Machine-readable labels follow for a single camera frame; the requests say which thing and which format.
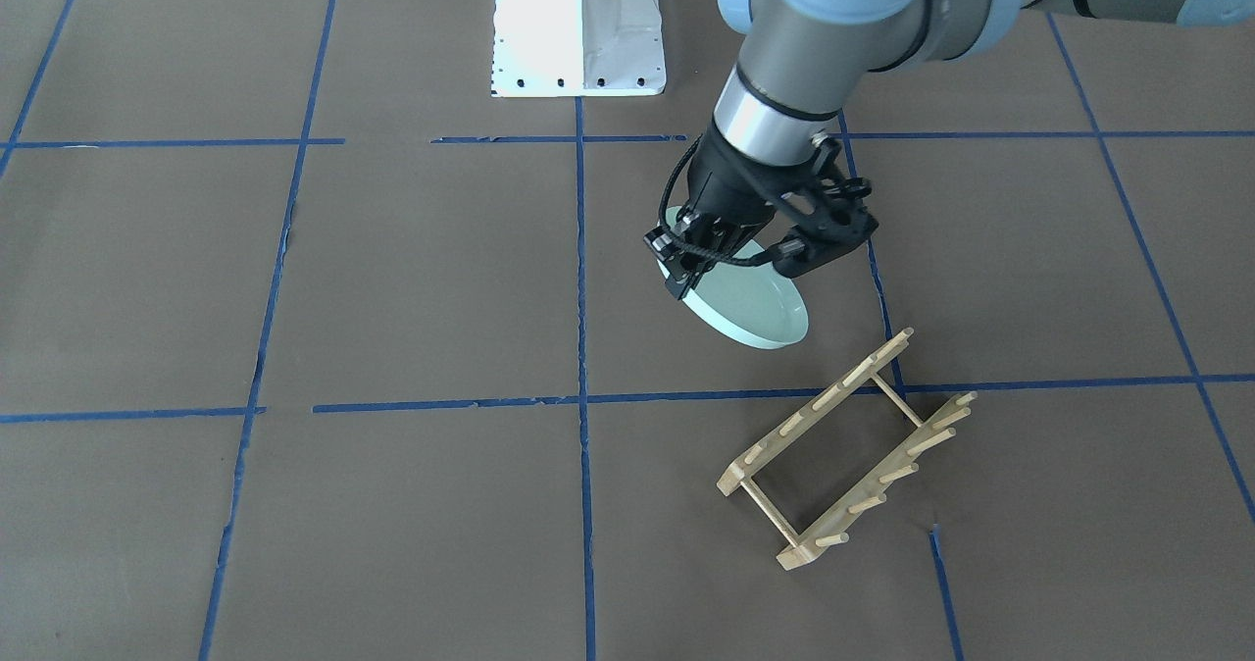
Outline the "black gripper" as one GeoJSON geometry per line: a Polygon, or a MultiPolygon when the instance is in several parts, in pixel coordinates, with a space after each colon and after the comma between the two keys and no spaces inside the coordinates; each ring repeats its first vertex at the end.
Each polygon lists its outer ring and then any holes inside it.
{"type": "Polygon", "coordinates": [[[827,134],[804,148],[797,166],[766,166],[735,151],[709,125],[681,161],[686,201],[644,236],[665,276],[666,291],[686,299],[705,273],[734,258],[749,240],[784,214],[793,227],[771,248],[781,277],[796,280],[851,255],[878,230],[865,204],[868,179],[841,171],[841,143],[827,134]]]}

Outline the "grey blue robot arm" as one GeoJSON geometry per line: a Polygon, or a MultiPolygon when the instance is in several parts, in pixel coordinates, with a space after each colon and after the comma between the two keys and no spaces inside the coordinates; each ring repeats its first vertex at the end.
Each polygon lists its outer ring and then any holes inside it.
{"type": "Polygon", "coordinates": [[[865,245],[871,187],[837,166],[830,125],[867,73],[959,61],[995,45],[1023,10],[1097,21],[1224,26],[1252,0],[719,0],[744,39],[705,132],[665,183],[645,245],[676,299],[719,265],[797,278],[865,245]]]}

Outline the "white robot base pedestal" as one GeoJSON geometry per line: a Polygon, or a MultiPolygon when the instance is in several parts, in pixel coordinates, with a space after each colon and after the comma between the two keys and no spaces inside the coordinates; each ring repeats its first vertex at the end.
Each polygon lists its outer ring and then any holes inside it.
{"type": "Polygon", "coordinates": [[[659,0],[494,0],[489,95],[659,95],[659,0]]]}

